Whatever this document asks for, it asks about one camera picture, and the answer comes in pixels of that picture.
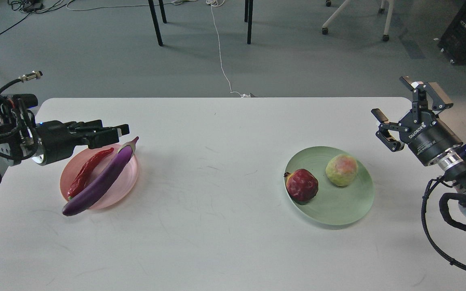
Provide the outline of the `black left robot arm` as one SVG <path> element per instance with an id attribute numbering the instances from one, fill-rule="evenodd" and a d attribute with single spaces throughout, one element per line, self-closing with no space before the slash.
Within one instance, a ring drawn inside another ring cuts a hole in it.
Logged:
<path id="1" fill-rule="evenodd" d="M 42 75 L 41 71 L 34 70 L 0 88 L 0 157 L 9 166 L 29 158 L 40 165 L 51 164 L 71 157 L 77 146 L 102 148 L 129 134 L 128 124 L 104 127 L 101 120 L 36 123 L 31 109 L 38 105 L 37 97 L 33 94 L 5 95 L 4 91 L 17 83 L 39 79 Z"/>

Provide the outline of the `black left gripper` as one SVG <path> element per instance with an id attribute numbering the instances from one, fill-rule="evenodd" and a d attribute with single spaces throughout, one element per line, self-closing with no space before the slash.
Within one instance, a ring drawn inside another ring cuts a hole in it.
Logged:
<path id="1" fill-rule="evenodd" d="M 115 144 L 119 138 L 130 133 L 129 125 L 102 127 L 102 120 L 88 122 L 48 121 L 38 123 L 38 147 L 32 160 L 45 166 L 72 156 L 74 148 L 83 145 L 81 134 L 77 131 L 88 130 L 85 134 L 85 145 L 96 149 Z"/>

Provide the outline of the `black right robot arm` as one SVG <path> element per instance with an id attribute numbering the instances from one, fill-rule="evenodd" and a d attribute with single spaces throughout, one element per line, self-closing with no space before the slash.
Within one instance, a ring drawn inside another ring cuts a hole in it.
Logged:
<path id="1" fill-rule="evenodd" d="M 438 207 L 443 220 L 466 232 L 466 143 L 440 119 L 439 114 L 453 107 L 453 102 L 435 82 L 412 81 L 400 77 L 400 81 L 412 92 L 412 107 L 400 121 L 390 122 L 375 108 L 371 113 L 378 123 L 377 138 L 392 152 L 408 147 L 424 165 L 436 164 L 443 175 L 431 179 L 422 195 L 421 222 L 425 235 L 436 252 L 450 265 L 466 271 L 466 265 L 442 251 L 429 234 L 426 210 L 428 199 L 439 184 L 453 189 L 443 193 Z"/>

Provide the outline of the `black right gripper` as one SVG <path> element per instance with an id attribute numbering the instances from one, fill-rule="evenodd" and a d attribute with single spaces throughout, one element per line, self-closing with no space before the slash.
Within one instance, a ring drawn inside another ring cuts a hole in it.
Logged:
<path id="1" fill-rule="evenodd" d="M 379 123 L 375 136 L 392 152 L 407 145 L 424 166 L 445 151 L 461 147 L 461 139 L 438 117 L 454 105 L 440 85 L 412 81 L 409 76 L 399 80 L 412 92 L 412 109 L 396 123 L 390 122 L 381 109 L 372 109 Z"/>

